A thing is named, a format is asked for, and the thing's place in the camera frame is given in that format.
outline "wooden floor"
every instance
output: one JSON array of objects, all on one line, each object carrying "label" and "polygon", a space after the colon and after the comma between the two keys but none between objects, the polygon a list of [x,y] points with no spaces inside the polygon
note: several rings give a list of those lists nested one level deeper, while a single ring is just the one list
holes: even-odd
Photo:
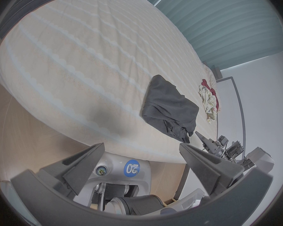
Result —
[{"label": "wooden floor", "polygon": [[[34,118],[0,85],[0,181],[25,169],[37,172],[86,147]],[[150,193],[162,201],[173,198],[185,165],[154,161],[150,165]]]}]

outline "striped bed sheet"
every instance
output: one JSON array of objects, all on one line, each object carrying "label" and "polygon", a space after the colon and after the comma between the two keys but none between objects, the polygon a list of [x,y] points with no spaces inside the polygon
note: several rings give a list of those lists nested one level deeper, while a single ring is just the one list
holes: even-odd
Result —
[{"label": "striped bed sheet", "polygon": [[[54,0],[26,15],[0,46],[0,83],[34,117],[86,145],[143,160],[185,163],[179,141],[141,117],[162,75],[200,108],[196,130],[216,138],[199,95],[208,68],[147,0]],[[196,135],[191,144],[202,147]]]}]

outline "dark gray cloth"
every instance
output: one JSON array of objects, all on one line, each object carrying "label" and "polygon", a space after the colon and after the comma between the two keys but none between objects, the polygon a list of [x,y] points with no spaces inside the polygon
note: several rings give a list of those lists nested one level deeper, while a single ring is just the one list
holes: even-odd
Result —
[{"label": "dark gray cloth", "polygon": [[147,91],[143,119],[160,132],[184,143],[190,143],[196,127],[199,107],[181,95],[176,86],[161,75],[155,75]]}]

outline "wall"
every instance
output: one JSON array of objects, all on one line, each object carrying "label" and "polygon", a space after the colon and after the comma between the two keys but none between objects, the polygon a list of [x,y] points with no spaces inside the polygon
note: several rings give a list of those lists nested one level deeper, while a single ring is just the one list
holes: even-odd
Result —
[{"label": "wall", "polygon": [[233,76],[244,111],[246,154],[260,146],[275,161],[266,196],[244,225],[250,225],[283,185],[283,52],[222,70]]}]

